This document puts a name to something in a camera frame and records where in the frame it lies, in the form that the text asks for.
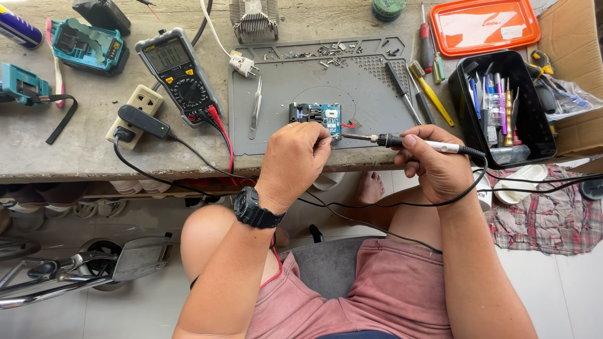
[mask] gray silicone mat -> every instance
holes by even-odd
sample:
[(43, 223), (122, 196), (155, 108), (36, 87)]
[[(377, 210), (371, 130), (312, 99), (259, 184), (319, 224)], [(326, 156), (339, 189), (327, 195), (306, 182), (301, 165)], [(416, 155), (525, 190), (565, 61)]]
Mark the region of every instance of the gray silicone mat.
[[(382, 47), (386, 40), (390, 42)], [(343, 133), (401, 133), (415, 126), (412, 113), (385, 69), (385, 62), (391, 61), (405, 87), (411, 91), (411, 101), (419, 112), (414, 102), (415, 90), (404, 67), (406, 60), (410, 60), (410, 47), (399, 34), (341, 39), (346, 46), (343, 55), (286, 59), (295, 53), (316, 54), (321, 43), (332, 47), (338, 41), (274, 42), (232, 48), (253, 59), (260, 69), (255, 72), (257, 78), (245, 78), (233, 69), (229, 75), (229, 135), (235, 155), (264, 154), (270, 136), (288, 123), (289, 104), (293, 102), (339, 103), (343, 123), (347, 124), (354, 117), (362, 124), (361, 128), (344, 127)], [(395, 51), (397, 48), (400, 51), (396, 57), (387, 55), (388, 49)], [(334, 57), (344, 58), (345, 62), (339, 66), (331, 63), (328, 69), (319, 63), (327, 63)], [(252, 140), (249, 139), (251, 112), (260, 76), (262, 104), (256, 137)], [(367, 141), (343, 139), (333, 148), (374, 145)]]

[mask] soldering iron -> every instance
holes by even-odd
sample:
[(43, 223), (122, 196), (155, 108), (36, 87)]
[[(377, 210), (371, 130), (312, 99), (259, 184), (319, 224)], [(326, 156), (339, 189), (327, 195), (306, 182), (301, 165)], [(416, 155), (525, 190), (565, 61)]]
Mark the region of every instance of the soldering iron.
[[(374, 144), (378, 144), (379, 146), (383, 146), (385, 148), (398, 147), (404, 148), (404, 138), (400, 136), (393, 136), (391, 134), (379, 134), (379, 135), (356, 135), (356, 134), (348, 134), (342, 133), (342, 137), (348, 139), (357, 139), (357, 140), (366, 140), (370, 141)], [(478, 150), (474, 150), (473, 148), (457, 145), (457, 144), (449, 144), (447, 142), (436, 142), (436, 141), (428, 141), (425, 140), (431, 148), (435, 149), (438, 152), (442, 153), (455, 153), (455, 154), (464, 154), (468, 156), (475, 157), (484, 157), (485, 153), (480, 152)]]

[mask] heat sink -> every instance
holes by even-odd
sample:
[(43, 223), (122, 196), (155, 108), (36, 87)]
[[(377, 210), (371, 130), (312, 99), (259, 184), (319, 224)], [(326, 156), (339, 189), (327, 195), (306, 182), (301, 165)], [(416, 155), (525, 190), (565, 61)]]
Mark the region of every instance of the heat sink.
[(277, 0), (232, 0), (230, 21), (239, 43), (243, 43), (243, 35), (257, 37), (269, 32), (279, 39)]

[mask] concrete workbench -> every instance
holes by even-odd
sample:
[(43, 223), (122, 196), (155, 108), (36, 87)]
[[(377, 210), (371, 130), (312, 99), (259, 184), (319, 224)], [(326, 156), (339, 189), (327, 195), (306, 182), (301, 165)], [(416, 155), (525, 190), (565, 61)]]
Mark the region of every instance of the concrete workbench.
[[(25, 107), (16, 103), (0, 106), (0, 183), (64, 182), (76, 180), (127, 180), (142, 179), (138, 173), (119, 161), (113, 145), (105, 140), (105, 134), (113, 124), (117, 109), (125, 104), (138, 84), (151, 87), (153, 76), (133, 51), (134, 44), (157, 35), (161, 28), (184, 28), (193, 37), (203, 20), (198, 1), (153, 0), (153, 7), (161, 18), (158, 21), (149, 9), (134, 0), (116, 0), (121, 10), (130, 18), (132, 34), (125, 37), (130, 48), (130, 58), (123, 74), (105, 78), (74, 70), (62, 65), (66, 92), (79, 102), (79, 108), (67, 127), (53, 145), (45, 143), (47, 137), (60, 122), (71, 104), (58, 109), (55, 104), (41, 107)], [(426, 3), (426, 12), (441, 0)], [(539, 14), (555, 0), (533, 1)], [(237, 45), (229, 20), (230, 0), (215, 0), (211, 13), (212, 22), (226, 49)], [(45, 28), (46, 17), (64, 19), (80, 18), (71, 9), (71, 2), (59, 0), (8, 2), (13, 13), (40, 29)], [(421, 22), (419, 0), (409, 0), (401, 17), (393, 22), (377, 20), (371, 13), (369, 0), (279, 0), (280, 41), (313, 39), (337, 39), (341, 37), (372, 36), (377, 34), (401, 34), (417, 50), (418, 27)], [(252, 40), (254, 43), (273, 41), (270, 35)], [(223, 122), (228, 119), (228, 64), (220, 51), (209, 27), (196, 46), (197, 56), (224, 109)], [(44, 43), (35, 50), (26, 50), (0, 36), (0, 61), (12, 63), (38, 74), (54, 86), (54, 66), (49, 46)], [(457, 60), (444, 59), (446, 74), (450, 75)], [(447, 82), (435, 85), (431, 75), (426, 80), (450, 113), (456, 126), (450, 128), (437, 110), (431, 106), (439, 126), (460, 136), (458, 117), (447, 90)], [(189, 142), (208, 160), (220, 168), (228, 166), (228, 151), (218, 131), (208, 125), (192, 129), (180, 117), (174, 103), (163, 88), (165, 103), (156, 117), (172, 127), (172, 132)], [(126, 159), (150, 174), (164, 179), (182, 179), (218, 176), (184, 146), (144, 135), (132, 151), (122, 150)], [(390, 170), (394, 152), (381, 147), (334, 150), (325, 171)], [(240, 174), (259, 174), (262, 156), (240, 156), (235, 168)]]

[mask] plastic bag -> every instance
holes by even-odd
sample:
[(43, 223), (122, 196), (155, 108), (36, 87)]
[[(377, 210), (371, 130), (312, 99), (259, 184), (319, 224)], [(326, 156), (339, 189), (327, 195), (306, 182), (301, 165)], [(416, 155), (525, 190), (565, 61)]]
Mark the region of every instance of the plastic bag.
[(570, 81), (557, 80), (548, 74), (543, 74), (534, 80), (534, 85), (546, 86), (555, 95), (558, 107), (554, 114), (546, 115), (549, 121), (560, 120), (603, 107), (603, 100), (584, 92), (578, 84)]

